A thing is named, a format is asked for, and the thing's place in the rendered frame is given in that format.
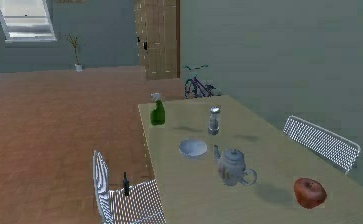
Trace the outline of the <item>white mesh chair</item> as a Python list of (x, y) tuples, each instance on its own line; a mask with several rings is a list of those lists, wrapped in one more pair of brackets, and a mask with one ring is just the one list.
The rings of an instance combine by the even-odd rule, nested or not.
[(93, 152), (93, 186), (101, 224), (167, 224), (155, 179), (131, 185), (129, 196), (110, 189), (109, 169), (102, 154)]
[(356, 166), (361, 152), (359, 144), (300, 117), (287, 118), (283, 132), (338, 166), (345, 175)]

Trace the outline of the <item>white vase with twigs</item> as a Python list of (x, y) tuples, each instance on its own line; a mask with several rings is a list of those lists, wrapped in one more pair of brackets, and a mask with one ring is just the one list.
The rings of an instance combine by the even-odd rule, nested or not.
[(79, 57), (78, 57), (78, 36), (72, 36), (71, 34), (69, 34), (67, 36), (67, 40), (70, 42), (71, 46), (73, 47), (75, 61), (76, 61), (75, 71), (82, 72), (83, 67), (82, 67), (82, 64), (80, 63)]

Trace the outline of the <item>green spray bottle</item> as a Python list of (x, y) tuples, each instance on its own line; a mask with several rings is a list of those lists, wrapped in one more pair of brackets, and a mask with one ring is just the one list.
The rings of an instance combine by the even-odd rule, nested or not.
[(156, 107), (150, 114), (151, 124), (153, 126), (164, 125), (165, 124), (165, 109), (163, 102), (161, 101), (160, 93), (152, 93), (152, 100), (155, 102)]

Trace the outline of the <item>purple bicycle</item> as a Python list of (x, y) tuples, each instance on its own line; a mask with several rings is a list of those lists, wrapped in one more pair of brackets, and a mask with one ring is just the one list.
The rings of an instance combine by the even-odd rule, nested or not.
[(185, 69), (188, 70), (190, 75), (190, 78), (188, 78), (184, 84), (184, 96), (186, 99), (189, 99), (190, 97), (203, 98), (217, 96), (216, 88), (212, 84), (203, 84), (197, 78), (197, 72), (202, 68), (208, 68), (208, 65), (203, 64), (197, 67), (185, 66)]

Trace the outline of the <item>white bowl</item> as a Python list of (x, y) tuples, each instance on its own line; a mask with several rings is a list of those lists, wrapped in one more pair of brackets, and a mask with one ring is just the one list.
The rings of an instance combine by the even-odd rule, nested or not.
[(207, 152), (207, 144), (199, 139), (186, 139), (180, 143), (179, 152), (186, 158), (197, 159)]

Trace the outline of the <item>grey teapot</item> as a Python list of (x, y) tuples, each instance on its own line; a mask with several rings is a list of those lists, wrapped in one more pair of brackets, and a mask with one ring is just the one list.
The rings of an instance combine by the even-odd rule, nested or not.
[(235, 186), (240, 183), (244, 186), (251, 186), (258, 179), (257, 172), (247, 169), (245, 155), (238, 149), (226, 149), (219, 151), (217, 145), (213, 146), (214, 159), (218, 165), (218, 176), (226, 186)]

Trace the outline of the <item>wooden room door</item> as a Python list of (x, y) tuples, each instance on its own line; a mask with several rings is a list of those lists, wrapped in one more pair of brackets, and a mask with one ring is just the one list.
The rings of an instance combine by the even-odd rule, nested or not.
[(137, 42), (139, 64), (148, 80), (180, 77), (180, 0), (135, 0), (136, 37), (146, 37), (147, 50)]

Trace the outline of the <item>pale green table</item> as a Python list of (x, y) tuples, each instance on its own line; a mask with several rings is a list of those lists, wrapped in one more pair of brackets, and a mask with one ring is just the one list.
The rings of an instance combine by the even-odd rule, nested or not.
[[(154, 106), (139, 107), (167, 224), (363, 224), (363, 187), (230, 96), (167, 101), (166, 122), (152, 126)], [(219, 132), (208, 133), (210, 108), (219, 107)], [(236, 148), (258, 174), (256, 184), (224, 185), (212, 152), (188, 159), (185, 139), (209, 148)], [(327, 193), (306, 209), (294, 182), (310, 178)]]

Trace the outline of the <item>small black bottle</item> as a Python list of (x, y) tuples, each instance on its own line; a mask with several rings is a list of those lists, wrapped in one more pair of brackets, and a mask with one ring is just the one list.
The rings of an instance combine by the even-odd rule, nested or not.
[(129, 183), (129, 180), (127, 178), (127, 173), (124, 172), (124, 174), (123, 174), (123, 189), (124, 189), (124, 195), (125, 196), (129, 196), (129, 188), (130, 188), (130, 183)]

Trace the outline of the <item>red apple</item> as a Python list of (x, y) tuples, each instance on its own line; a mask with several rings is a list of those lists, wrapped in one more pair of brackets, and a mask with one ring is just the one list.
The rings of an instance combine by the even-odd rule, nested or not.
[(297, 203), (306, 209), (313, 209), (327, 199), (323, 186), (310, 178), (299, 178), (294, 182), (294, 193)]

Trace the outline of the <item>white framed window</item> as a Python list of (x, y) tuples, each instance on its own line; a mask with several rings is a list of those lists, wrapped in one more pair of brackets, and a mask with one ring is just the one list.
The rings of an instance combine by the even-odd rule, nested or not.
[(0, 24), (6, 43), (57, 40), (47, 0), (0, 0)]

